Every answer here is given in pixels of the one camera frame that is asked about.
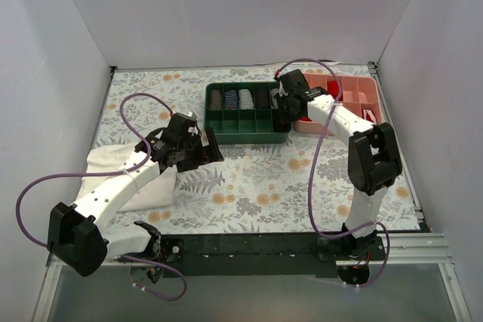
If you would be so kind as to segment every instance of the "white cloth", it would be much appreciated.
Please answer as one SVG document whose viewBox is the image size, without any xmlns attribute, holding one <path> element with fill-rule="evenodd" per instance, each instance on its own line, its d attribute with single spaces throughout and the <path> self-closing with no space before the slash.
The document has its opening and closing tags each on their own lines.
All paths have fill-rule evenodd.
<svg viewBox="0 0 483 322">
<path fill-rule="evenodd" d="M 135 145 L 135 143 L 128 145 L 109 145 L 92 150 L 88 156 L 87 172 L 105 173 L 121 168 L 129 155 L 134 151 Z M 169 167 L 159 177 L 146 184 L 120 211 L 145 210 L 173 205 L 174 185 L 177 174 L 176 167 Z M 108 177 L 112 176 L 83 177 L 77 199 L 90 193 Z"/>
</svg>

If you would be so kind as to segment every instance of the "floral tablecloth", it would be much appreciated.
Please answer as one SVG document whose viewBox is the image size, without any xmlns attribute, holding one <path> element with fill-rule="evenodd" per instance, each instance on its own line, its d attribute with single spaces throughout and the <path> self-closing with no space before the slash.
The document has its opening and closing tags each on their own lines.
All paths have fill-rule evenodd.
<svg viewBox="0 0 483 322">
<path fill-rule="evenodd" d="M 323 72 L 297 66 L 304 72 Z M 369 76 L 366 66 L 334 66 L 337 74 Z M 193 111 L 203 125 L 205 87 L 211 82 L 271 81 L 275 66 L 116 72 L 100 122 L 96 146 L 136 142 L 122 123 L 118 106 L 134 92 L 155 94 L 177 112 Z M 147 98 L 126 105 L 126 115 L 141 132 L 165 126 L 169 114 Z M 174 205 L 117 213 L 110 222 L 141 219 L 165 234 L 310 232 L 307 213 L 309 169 L 318 137 L 292 131 L 281 145 L 220 146 L 225 158 L 178 175 Z M 322 144 L 314 179 L 314 216 L 319 228 L 338 231 L 349 213 L 352 184 L 347 148 L 328 137 Z M 400 176 L 383 201 L 380 219 L 389 229 L 418 229 L 408 184 Z"/>
</svg>

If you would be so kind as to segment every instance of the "gray wall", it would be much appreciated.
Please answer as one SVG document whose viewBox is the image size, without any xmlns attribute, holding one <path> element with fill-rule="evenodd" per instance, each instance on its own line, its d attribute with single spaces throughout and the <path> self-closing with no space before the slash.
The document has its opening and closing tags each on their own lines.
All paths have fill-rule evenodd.
<svg viewBox="0 0 483 322">
<path fill-rule="evenodd" d="M 109 65 L 378 60 L 409 0 L 74 0 Z"/>
<path fill-rule="evenodd" d="M 411 0 L 380 74 L 423 211 L 483 320 L 483 0 Z"/>
<path fill-rule="evenodd" d="M 0 320 L 32 318 L 47 251 L 15 222 L 18 194 L 45 175 L 83 170 L 109 68 L 72 0 L 0 0 Z M 23 215 L 45 241 L 50 209 L 71 201 L 79 181 L 47 182 Z"/>
</svg>

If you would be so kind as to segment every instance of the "pink box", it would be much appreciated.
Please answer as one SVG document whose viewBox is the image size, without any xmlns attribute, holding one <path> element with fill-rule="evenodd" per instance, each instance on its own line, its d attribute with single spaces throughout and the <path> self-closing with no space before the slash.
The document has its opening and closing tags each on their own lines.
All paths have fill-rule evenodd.
<svg viewBox="0 0 483 322">
<path fill-rule="evenodd" d="M 327 90 L 327 82 L 335 81 L 331 75 L 316 75 L 304 73 L 305 79 L 311 88 L 322 87 Z M 362 117 L 364 109 L 371 110 L 376 116 L 378 124 L 384 122 L 383 113 L 380 108 L 379 91 L 377 83 L 371 77 L 358 77 L 354 75 L 338 76 L 342 83 L 343 101 L 341 102 L 350 112 Z M 324 125 L 317 122 L 296 121 L 294 129 L 302 133 L 318 133 L 322 132 Z"/>
</svg>

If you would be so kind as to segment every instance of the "green divided tray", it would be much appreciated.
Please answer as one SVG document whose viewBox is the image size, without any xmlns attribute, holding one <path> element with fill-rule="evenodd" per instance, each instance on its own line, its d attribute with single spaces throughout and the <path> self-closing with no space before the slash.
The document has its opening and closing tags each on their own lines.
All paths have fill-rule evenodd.
<svg viewBox="0 0 483 322">
<path fill-rule="evenodd" d="M 214 129 L 221 145 L 236 143 L 284 143 L 291 131 L 290 124 L 280 124 L 276 109 L 209 109 L 210 92 L 219 90 L 223 95 L 228 90 L 248 89 L 252 97 L 266 88 L 269 92 L 277 88 L 276 82 L 210 83 L 205 93 L 205 128 Z"/>
</svg>

